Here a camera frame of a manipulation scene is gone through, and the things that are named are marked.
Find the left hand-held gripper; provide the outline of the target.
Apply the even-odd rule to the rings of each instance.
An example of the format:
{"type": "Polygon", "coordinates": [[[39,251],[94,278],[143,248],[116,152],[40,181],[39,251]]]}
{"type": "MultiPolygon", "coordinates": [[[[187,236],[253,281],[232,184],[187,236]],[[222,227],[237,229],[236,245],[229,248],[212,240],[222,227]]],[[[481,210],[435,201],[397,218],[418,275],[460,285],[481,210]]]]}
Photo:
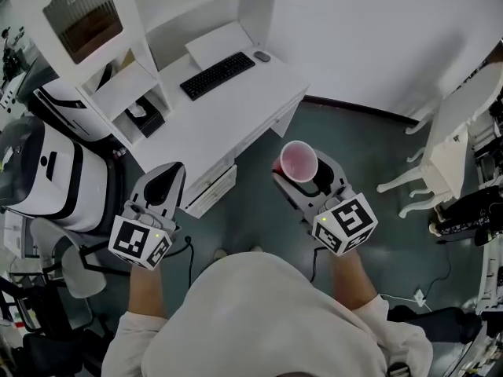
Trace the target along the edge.
{"type": "MultiPolygon", "coordinates": [[[[181,162],[158,166],[137,180],[128,200],[176,223],[174,216],[181,203],[185,176],[181,162]]],[[[168,233],[117,215],[108,250],[125,262],[154,270],[171,248],[175,231],[168,233]]]]}

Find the person's left hand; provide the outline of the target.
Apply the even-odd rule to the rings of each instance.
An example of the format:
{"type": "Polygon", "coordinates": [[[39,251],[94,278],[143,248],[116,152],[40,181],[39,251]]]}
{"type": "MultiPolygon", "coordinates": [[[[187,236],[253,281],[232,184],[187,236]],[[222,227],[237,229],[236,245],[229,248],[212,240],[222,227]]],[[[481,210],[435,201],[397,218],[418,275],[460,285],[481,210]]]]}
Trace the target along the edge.
{"type": "Polygon", "coordinates": [[[168,233],[174,232],[177,228],[173,220],[165,218],[153,210],[142,207],[132,200],[125,202],[122,217],[133,221],[139,221],[143,225],[162,229],[168,233]]]}

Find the person's right hand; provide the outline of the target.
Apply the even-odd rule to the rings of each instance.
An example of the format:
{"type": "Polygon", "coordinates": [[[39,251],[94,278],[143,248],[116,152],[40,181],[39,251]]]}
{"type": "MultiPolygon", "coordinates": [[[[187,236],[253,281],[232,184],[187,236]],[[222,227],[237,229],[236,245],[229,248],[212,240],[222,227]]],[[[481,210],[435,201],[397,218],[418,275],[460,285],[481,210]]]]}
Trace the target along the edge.
{"type": "Polygon", "coordinates": [[[325,203],[322,205],[318,213],[325,212],[327,210],[331,210],[334,207],[337,207],[340,205],[342,202],[351,199],[355,196],[355,192],[352,189],[352,186],[350,184],[344,184],[341,185],[334,193],[333,195],[328,198],[325,203]]]}

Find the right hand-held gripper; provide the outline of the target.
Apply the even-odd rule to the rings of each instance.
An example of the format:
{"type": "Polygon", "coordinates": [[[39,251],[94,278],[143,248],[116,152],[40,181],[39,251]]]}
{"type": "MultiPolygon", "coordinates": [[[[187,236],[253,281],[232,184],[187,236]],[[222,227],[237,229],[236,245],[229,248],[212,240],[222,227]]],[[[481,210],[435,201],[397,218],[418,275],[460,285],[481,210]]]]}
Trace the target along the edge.
{"type": "Polygon", "coordinates": [[[337,256],[367,241],[378,221],[367,199],[356,193],[318,213],[325,201],[350,184],[337,161],[313,148],[284,148],[274,162],[274,184],[300,213],[309,234],[337,256]]]}

